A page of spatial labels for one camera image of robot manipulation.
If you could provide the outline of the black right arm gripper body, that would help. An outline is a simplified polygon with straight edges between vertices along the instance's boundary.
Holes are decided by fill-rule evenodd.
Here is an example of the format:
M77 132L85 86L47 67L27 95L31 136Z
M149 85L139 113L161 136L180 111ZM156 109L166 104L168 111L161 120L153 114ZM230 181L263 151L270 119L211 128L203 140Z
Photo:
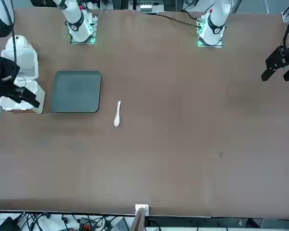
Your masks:
M21 87L14 84L19 70L14 61L0 56L0 96L19 97Z

